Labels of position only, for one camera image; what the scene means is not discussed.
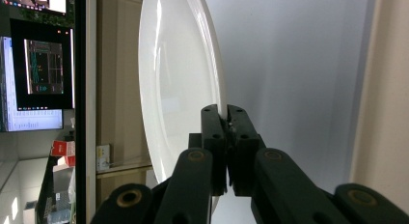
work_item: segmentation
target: black frame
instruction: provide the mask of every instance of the black frame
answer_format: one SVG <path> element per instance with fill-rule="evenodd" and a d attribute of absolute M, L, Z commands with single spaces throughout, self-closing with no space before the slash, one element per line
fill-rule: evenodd
<path fill-rule="evenodd" d="M 75 70 L 75 185 L 76 222 L 87 223 L 86 156 L 86 0 L 75 0 L 74 70 Z"/>

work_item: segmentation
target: gray wall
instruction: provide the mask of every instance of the gray wall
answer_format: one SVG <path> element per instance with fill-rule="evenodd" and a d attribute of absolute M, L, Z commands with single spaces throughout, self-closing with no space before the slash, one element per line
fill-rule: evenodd
<path fill-rule="evenodd" d="M 333 192 L 347 182 L 374 0 L 206 2 L 229 103 L 318 186 Z M 226 223 L 222 212 L 213 223 Z M 249 223 L 240 220 L 229 222 Z"/>

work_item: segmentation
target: bolt hole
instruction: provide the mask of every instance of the bolt hole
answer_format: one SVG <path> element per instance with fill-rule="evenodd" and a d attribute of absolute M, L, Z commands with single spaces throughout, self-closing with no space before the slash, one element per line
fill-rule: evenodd
<path fill-rule="evenodd" d="M 348 197 L 352 200 L 352 202 L 361 206 L 373 207 L 378 204 L 376 199 L 372 195 L 366 193 L 365 191 L 357 189 L 349 190 Z"/>
<path fill-rule="evenodd" d="M 264 156 L 272 160 L 282 160 L 283 158 L 279 153 L 274 151 L 267 151 L 264 153 Z"/>
<path fill-rule="evenodd" d="M 329 218 L 325 213 L 316 212 L 313 215 L 313 220 L 317 224 L 332 224 L 331 218 Z"/>
<path fill-rule="evenodd" d="M 172 219 L 173 224 L 189 224 L 189 220 L 183 213 L 178 213 Z"/>
<path fill-rule="evenodd" d="M 142 193 L 139 189 L 132 189 L 123 192 L 118 196 L 117 204 L 122 208 L 132 207 L 138 204 L 142 199 Z"/>
<path fill-rule="evenodd" d="M 126 193 L 125 195 L 123 195 L 123 200 L 125 202 L 132 202 L 135 199 L 136 199 L 135 193 Z"/>
<path fill-rule="evenodd" d="M 201 151 L 190 152 L 187 158 L 191 161 L 202 161 L 205 159 L 205 154 Z"/>

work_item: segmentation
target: red object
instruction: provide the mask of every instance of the red object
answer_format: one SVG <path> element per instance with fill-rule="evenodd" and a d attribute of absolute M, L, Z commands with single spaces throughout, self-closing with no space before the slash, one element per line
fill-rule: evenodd
<path fill-rule="evenodd" d="M 66 164 L 67 164 L 69 167 L 75 166 L 75 155 L 64 156 L 64 158 L 66 159 Z"/>
<path fill-rule="evenodd" d="M 52 143 L 50 154 L 53 156 L 75 155 L 75 142 L 74 141 L 54 140 L 54 142 Z"/>

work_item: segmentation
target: monitor screen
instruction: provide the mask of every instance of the monitor screen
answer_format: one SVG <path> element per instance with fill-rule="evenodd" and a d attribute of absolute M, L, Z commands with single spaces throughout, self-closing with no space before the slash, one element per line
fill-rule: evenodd
<path fill-rule="evenodd" d="M 39 12 L 66 15 L 68 0 L 3 0 L 3 3 Z"/>
<path fill-rule="evenodd" d="M 63 110 L 17 110 L 12 39 L 0 37 L 0 43 L 0 131 L 63 128 Z"/>
<path fill-rule="evenodd" d="M 18 110 L 72 109 L 72 30 L 11 19 Z"/>

